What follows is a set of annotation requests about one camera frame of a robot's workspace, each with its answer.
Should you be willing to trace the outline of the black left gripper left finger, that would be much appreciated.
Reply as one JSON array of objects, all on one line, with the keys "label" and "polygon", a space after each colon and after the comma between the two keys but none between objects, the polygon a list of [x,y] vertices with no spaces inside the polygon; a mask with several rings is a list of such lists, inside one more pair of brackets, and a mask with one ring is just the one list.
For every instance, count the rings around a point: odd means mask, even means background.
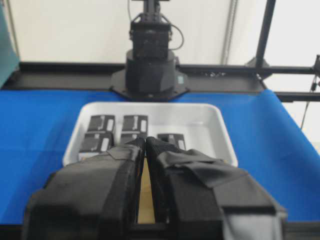
[{"label": "black left gripper left finger", "polygon": [[25,208],[24,240],[120,240],[137,223],[145,140],[52,173]]}]

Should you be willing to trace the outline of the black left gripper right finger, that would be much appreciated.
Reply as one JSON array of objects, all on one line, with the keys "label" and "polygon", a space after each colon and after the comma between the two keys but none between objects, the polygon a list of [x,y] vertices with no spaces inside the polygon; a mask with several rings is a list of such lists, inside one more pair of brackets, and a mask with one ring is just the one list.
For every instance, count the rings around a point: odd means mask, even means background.
[{"label": "black left gripper right finger", "polygon": [[155,220],[179,240],[282,240],[286,210],[244,169],[146,139]]}]

